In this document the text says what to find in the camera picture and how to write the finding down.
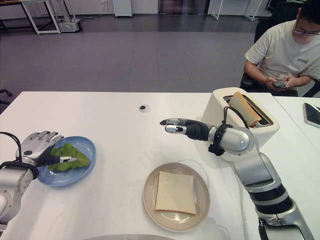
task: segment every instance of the man's hand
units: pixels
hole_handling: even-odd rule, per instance
[[[268,89],[271,89],[273,91],[281,91],[282,90],[281,88],[276,88],[272,85],[272,83],[276,83],[276,82],[277,80],[269,76],[264,80],[264,85],[266,85]]]
[[[287,81],[285,86],[288,89],[291,89],[291,88],[298,86],[300,80],[292,75],[287,75],[284,77],[283,81]]]

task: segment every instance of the white plate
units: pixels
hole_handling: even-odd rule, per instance
[[[193,176],[196,215],[155,210],[160,171]],[[177,162],[167,163],[153,170],[145,181],[142,196],[144,207],[151,219],[164,229],[173,232],[186,232],[194,229],[207,217],[210,208],[210,194],[205,181],[191,167]]]

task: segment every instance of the glasses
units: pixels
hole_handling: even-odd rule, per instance
[[[307,34],[308,36],[320,36],[320,33],[312,33],[312,32],[308,32],[308,31],[297,30],[298,22],[299,22],[299,18],[297,19],[296,24],[295,24],[295,28],[294,28],[294,32],[296,34]]]

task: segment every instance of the white t-shirt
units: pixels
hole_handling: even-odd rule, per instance
[[[258,64],[267,77],[283,79],[286,75],[309,76],[320,79],[320,35],[307,44],[293,38],[296,20],[287,21],[268,29],[245,53],[245,58]]]

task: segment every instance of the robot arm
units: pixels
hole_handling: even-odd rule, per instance
[[[255,205],[262,240],[314,240],[297,204],[289,197],[269,158],[259,151],[249,129],[225,123],[217,127],[183,118],[169,118],[160,124],[168,133],[210,142],[208,150],[217,156],[224,151],[230,154],[233,168]]]
[[[6,161],[0,165],[0,236],[8,222],[14,218],[21,206],[21,198],[30,182],[36,179],[37,167],[62,162],[72,162],[77,158],[72,156],[52,156],[51,149],[63,136],[57,132],[43,131],[32,133],[23,143],[8,132],[0,132],[12,137],[18,144],[15,161]]]

